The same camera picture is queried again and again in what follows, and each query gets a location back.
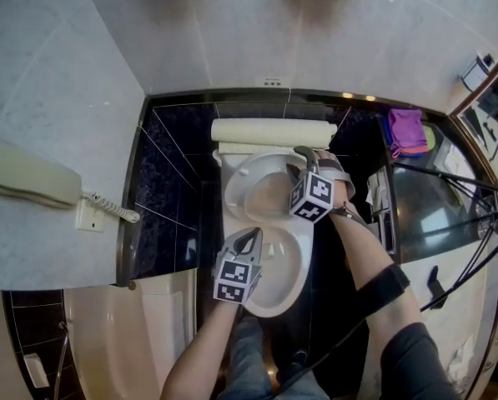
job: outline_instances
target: forearm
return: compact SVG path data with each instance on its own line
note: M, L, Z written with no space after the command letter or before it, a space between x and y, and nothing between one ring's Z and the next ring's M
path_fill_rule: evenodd
M347 203L347 208L357 213L354 205ZM343 242L358 290L393 261L369 229L346 217L331 217ZM402 328L417 322L422 322L422 319L410 287L393 302L367 317L367 324L379 353L382 353L387 343Z
M235 303L217 303L171 369L161 400L208 400L211 397L237 310Z

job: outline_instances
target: purple towel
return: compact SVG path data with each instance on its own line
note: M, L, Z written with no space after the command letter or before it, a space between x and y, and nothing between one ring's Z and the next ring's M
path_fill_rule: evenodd
M421 124L421 110L390 110L389 120L394 145L402 150L427 146Z

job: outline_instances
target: fiducial marker cube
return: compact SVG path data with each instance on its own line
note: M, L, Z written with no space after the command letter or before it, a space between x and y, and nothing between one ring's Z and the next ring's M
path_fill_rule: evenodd
M260 265L223 259L215 268L214 298L231 303L245 303L261 277Z
M289 213L312 223L334 207L334 183L317 173L308 172L291 190Z

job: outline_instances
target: bathtub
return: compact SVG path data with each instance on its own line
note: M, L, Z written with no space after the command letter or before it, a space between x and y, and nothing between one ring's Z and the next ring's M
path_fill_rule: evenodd
M196 270L136 281L136 288L68 289L70 345L88 400L158 400L195 334Z

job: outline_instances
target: toilet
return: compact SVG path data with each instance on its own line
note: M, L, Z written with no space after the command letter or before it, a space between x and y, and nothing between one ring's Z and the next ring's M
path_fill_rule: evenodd
M214 129L216 123L220 129ZM239 135L240 123L250 126L243 142L225 142ZM314 134L310 136L309 126L317 127L316 141ZM221 172L224 238L254 227L262 228L264 235L262 278L244 307L258 317L278 316L293 305L302 291L314 240L314 224L289 214L293 183L286 165L306 168L305 158L293 147L308 143L306 146L327 148L335 125L305 120L229 119L215 120L214 127L212 139L219 141L214 158ZM269 135L272 131L279 137Z

